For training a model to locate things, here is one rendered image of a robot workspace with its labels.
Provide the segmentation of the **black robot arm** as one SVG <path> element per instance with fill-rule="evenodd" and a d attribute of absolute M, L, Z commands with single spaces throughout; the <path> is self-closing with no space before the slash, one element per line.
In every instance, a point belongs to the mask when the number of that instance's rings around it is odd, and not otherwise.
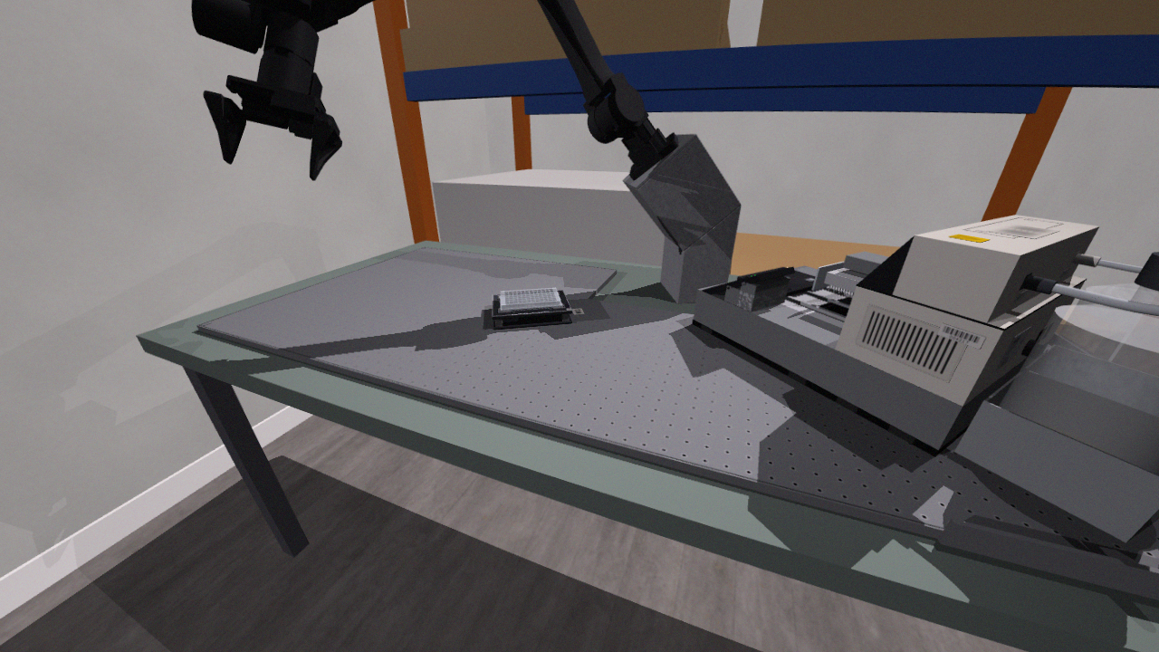
<path fill-rule="evenodd" d="M 192 0 L 192 24 L 196 32 L 210 41 L 253 54 L 258 47 L 276 47 L 285 57 L 291 51 L 314 69 L 316 32 L 336 25 L 338 19 L 373 1 Z M 622 138 L 633 162 L 629 175 L 637 180 L 677 149 L 678 137 L 672 132 L 672 137 L 664 138 L 661 129 L 654 129 L 640 91 L 628 85 L 622 72 L 608 69 L 574 0 L 538 0 L 538 3 L 580 80 L 591 135 L 604 144 Z"/>

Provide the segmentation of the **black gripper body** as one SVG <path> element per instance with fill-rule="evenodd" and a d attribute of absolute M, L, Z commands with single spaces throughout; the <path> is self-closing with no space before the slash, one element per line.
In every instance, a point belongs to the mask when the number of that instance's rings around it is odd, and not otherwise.
<path fill-rule="evenodd" d="M 337 123 L 326 113 L 319 98 L 309 95 L 313 66 L 299 54 L 279 54 L 276 47 L 265 47 L 258 71 L 258 82 L 227 75 L 226 87 L 243 98 L 243 108 L 227 98 L 245 120 L 287 129 L 289 119 L 313 124 L 314 116 Z M 272 107 L 270 107 L 272 104 Z M 289 116 L 287 116 L 289 115 Z M 340 130 L 337 129 L 338 135 Z"/>

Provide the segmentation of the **white multiwell plate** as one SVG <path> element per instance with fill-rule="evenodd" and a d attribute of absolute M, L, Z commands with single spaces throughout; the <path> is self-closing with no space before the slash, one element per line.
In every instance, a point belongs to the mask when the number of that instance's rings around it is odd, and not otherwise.
<path fill-rule="evenodd" d="M 561 308 L 561 296 L 556 288 L 516 290 L 501 292 L 501 312 L 529 312 Z"/>

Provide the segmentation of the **clear bottle with grey cap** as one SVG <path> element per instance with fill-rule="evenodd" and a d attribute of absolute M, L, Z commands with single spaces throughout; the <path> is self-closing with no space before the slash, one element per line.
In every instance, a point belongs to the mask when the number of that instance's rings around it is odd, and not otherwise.
<path fill-rule="evenodd" d="M 1134 294 L 1135 292 L 1137 292 L 1138 288 L 1139 285 L 1135 283 L 1127 283 L 1127 284 L 1088 286 L 1085 290 L 1085 292 L 1096 292 L 1100 294 L 1106 294 L 1106 296 L 1118 298 L 1118 300 L 1131 301 L 1131 298 L 1134 298 Z M 1078 300 L 1077 305 L 1098 305 L 1098 303 Z"/>

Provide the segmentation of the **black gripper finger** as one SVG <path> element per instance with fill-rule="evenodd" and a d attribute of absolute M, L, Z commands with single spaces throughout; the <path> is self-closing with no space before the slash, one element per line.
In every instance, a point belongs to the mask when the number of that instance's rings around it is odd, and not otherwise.
<path fill-rule="evenodd" d="M 207 112 L 211 113 L 216 123 L 216 133 L 219 137 L 223 160 L 227 164 L 233 164 L 236 146 L 239 146 L 243 137 L 247 120 L 245 120 L 243 115 L 236 112 L 236 108 L 232 107 L 220 91 L 204 91 L 203 96 L 206 98 Z"/>
<path fill-rule="evenodd" d="M 314 116 L 309 159 L 311 180 L 316 180 L 322 167 L 340 149 L 340 146 L 342 146 L 342 139 L 340 139 L 334 122 L 325 119 L 325 117 Z"/>

